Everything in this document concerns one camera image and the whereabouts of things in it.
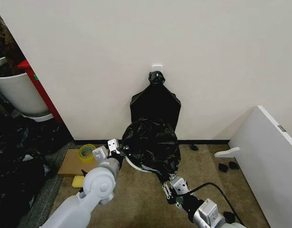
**black cable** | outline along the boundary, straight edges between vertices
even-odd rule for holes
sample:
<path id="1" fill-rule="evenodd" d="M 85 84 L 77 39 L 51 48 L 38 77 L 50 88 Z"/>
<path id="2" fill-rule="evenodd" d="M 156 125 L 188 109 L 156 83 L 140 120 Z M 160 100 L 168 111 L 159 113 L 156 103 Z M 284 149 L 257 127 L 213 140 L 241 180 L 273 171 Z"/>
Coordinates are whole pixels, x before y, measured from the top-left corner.
<path id="1" fill-rule="evenodd" d="M 214 184 L 214 183 L 211 183 L 211 182 L 207 182 L 207 183 L 204 183 L 204 184 L 201 184 L 199 187 L 185 193 L 185 194 L 182 194 L 182 195 L 177 195 L 177 196 L 187 196 L 187 195 L 190 195 L 192 193 L 194 193 L 195 191 L 198 191 L 200 190 L 201 188 L 207 186 L 207 185 L 213 185 L 214 187 L 216 187 L 220 193 L 223 195 L 224 199 L 226 200 L 226 202 L 228 203 L 228 205 L 230 206 L 230 208 L 232 209 L 233 213 L 235 214 L 235 216 L 237 217 L 238 221 L 241 223 L 241 225 L 244 226 L 244 223 L 241 221 L 241 219 L 239 218 L 237 212 L 235 211 L 235 209 L 233 208 L 233 206 L 231 205 L 230 201 L 228 200 L 228 198 L 226 197 L 226 195 L 224 194 L 224 192 L 221 190 L 221 188 L 219 188 L 218 185 Z"/>

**floor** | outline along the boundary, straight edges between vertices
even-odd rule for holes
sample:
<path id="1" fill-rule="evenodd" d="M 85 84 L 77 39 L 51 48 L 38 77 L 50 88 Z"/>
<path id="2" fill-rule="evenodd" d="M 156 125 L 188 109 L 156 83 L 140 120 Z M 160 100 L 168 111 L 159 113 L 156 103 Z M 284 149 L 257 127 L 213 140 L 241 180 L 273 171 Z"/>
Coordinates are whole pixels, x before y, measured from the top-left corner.
<path id="1" fill-rule="evenodd" d="M 217 184 L 227 195 L 246 227 L 269 228 L 241 170 L 229 169 L 227 173 L 218 170 L 218 163 L 228 164 L 229 161 L 235 161 L 214 157 L 215 152 L 228 150 L 228 145 L 198 147 L 199 151 L 192 151 L 188 145 L 180 145 L 182 160 L 178 175 L 188 181 L 191 189 L 205 182 Z M 72 180 L 63 179 L 51 213 L 63 200 L 77 193 L 78 189 L 71 187 Z M 184 210 L 167 204 L 162 187 L 154 174 L 134 170 L 126 161 L 118 175 L 115 193 L 111 202 L 97 206 L 92 212 L 88 228 L 195 228 Z M 199 190 L 195 196 L 213 200 L 217 203 L 220 213 L 231 211 L 220 192 L 212 186 Z"/>

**black bag pile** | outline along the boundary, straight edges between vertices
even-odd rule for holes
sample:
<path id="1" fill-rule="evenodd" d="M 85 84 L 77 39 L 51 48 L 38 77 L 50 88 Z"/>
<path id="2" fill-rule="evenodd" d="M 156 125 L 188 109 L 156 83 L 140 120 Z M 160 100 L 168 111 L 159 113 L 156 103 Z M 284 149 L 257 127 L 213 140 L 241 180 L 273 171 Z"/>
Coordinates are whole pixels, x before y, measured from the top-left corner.
<path id="1" fill-rule="evenodd" d="M 150 72 L 150 85 L 134 95 L 130 103 L 132 123 L 122 144 L 130 161 L 155 173 L 161 182 L 169 180 L 181 161 L 175 134 L 181 103 L 164 85 L 160 71 Z"/>
<path id="2" fill-rule="evenodd" d="M 0 228 L 16 227 L 52 169 L 44 158 L 71 140 L 67 128 L 49 120 L 0 116 Z"/>

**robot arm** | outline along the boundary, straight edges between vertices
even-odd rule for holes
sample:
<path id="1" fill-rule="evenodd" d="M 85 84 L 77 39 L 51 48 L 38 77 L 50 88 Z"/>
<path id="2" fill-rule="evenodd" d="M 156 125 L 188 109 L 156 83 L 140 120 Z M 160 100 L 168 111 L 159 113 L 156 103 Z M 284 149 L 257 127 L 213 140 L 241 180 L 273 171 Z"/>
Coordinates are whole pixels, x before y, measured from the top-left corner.
<path id="1" fill-rule="evenodd" d="M 226 223 L 218 211 L 217 204 L 212 200 L 203 201 L 192 194 L 187 195 L 188 185 L 182 177 L 172 176 L 170 185 L 171 188 L 167 183 L 162 186 L 168 203 L 175 203 L 178 208 L 183 208 L 188 214 L 188 219 L 198 228 L 246 228 L 239 223 Z"/>
<path id="2" fill-rule="evenodd" d="M 93 151 L 99 167 L 85 176 L 83 192 L 67 198 L 41 228 L 87 227 L 93 209 L 114 197 L 115 180 L 122 163 L 122 157 L 116 151 L 111 151 L 110 156 L 104 146 Z"/>
<path id="3" fill-rule="evenodd" d="M 118 151 L 116 139 L 109 140 L 108 146 L 110 155 L 104 146 L 93 151 L 99 167 L 85 176 L 83 192 L 67 198 L 41 228 L 85 228 L 90 222 L 93 209 L 98 204 L 106 204 L 113 199 L 123 154 Z M 189 189 L 182 177 L 173 174 L 170 186 L 167 183 L 162 186 L 168 203 L 183 208 L 189 220 L 198 228 L 246 228 L 238 223 L 227 224 L 219 213 L 218 206 L 210 199 L 198 200 L 194 195 L 186 194 Z"/>

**tape roll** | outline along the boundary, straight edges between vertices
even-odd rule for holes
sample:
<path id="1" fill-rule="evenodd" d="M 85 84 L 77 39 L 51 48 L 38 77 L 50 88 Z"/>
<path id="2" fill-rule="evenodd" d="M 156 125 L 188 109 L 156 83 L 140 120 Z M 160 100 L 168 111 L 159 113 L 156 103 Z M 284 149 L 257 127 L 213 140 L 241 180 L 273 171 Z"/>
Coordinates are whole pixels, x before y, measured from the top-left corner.
<path id="1" fill-rule="evenodd" d="M 79 151 L 78 151 L 78 157 L 83 162 L 91 162 L 94 160 L 94 156 L 92 154 L 92 151 L 95 150 L 95 145 L 92 144 L 86 144 L 83 145 Z"/>

